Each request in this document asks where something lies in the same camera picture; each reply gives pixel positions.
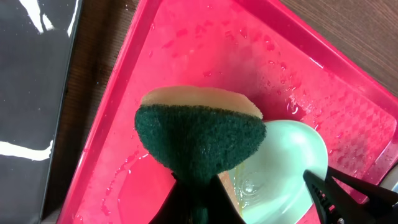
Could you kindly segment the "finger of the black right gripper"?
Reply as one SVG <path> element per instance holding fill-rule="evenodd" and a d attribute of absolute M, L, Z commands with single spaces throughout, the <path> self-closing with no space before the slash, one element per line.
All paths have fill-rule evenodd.
<path fill-rule="evenodd" d="M 303 179 L 315 204 L 321 223 L 375 223 L 376 218 L 355 201 L 336 182 L 338 179 L 326 173 L 320 178 L 313 172 L 306 170 Z"/>
<path fill-rule="evenodd" d="M 378 199 L 390 206 L 394 206 L 397 203 L 396 192 L 357 179 L 332 167 L 328 167 L 328 175 L 330 175 L 331 177 L 335 177 L 346 185 L 354 188 L 358 192 L 361 192 L 362 194 L 368 196 L 370 200 Z"/>

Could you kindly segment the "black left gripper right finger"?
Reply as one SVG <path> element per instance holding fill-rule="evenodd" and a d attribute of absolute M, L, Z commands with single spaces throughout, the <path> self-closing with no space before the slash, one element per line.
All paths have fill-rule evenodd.
<path fill-rule="evenodd" d="M 207 194 L 209 224 L 246 224 L 233 206 L 217 175 L 211 179 Z"/>

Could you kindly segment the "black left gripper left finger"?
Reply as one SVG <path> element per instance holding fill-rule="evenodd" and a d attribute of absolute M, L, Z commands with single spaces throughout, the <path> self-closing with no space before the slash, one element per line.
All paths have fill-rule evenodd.
<path fill-rule="evenodd" d="M 150 224 L 190 223 L 190 197 L 187 189 L 174 172 L 172 176 L 175 183 Z"/>

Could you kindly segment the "light blue plate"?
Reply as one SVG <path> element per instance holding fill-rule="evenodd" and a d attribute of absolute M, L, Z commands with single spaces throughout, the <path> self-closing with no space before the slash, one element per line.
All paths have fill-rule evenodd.
<path fill-rule="evenodd" d="M 229 171 L 238 212 L 247 224 L 297 223 L 313 205 L 304 172 L 326 177 L 326 144 L 298 121 L 268 121 L 265 126 L 258 151 Z"/>

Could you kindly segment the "green and yellow sponge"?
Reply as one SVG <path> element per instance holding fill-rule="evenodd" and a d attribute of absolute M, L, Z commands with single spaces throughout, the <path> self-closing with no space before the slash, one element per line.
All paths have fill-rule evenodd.
<path fill-rule="evenodd" d="M 135 129 L 149 154 L 186 187 L 190 223 L 208 223 L 207 191 L 215 175 L 238 212 L 228 171 L 266 138 L 262 113 L 246 96 L 219 88 L 158 88 L 142 97 Z"/>

